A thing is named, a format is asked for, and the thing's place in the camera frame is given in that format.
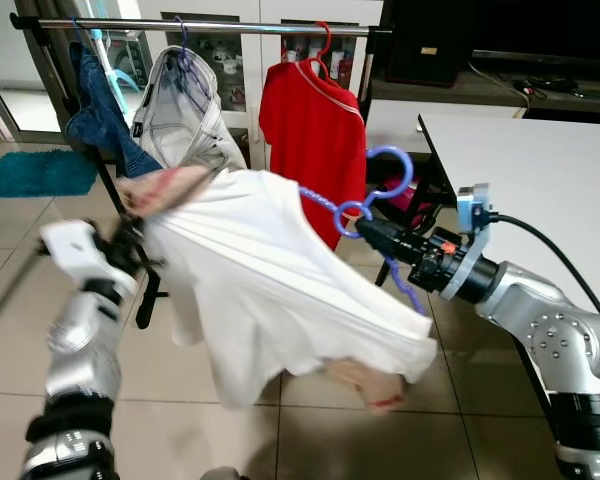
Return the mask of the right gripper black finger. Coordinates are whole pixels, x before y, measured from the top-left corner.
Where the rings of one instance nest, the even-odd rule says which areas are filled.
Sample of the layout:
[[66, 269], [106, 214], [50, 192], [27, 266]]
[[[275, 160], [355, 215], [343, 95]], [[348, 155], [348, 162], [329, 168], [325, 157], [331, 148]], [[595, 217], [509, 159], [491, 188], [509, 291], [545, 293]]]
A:
[[373, 250], [418, 250], [422, 244], [409, 229], [373, 216], [355, 220], [355, 230]]
[[418, 236], [367, 236], [365, 241], [373, 250], [392, 259], [415, 266], [422, 259], [422, 241]]

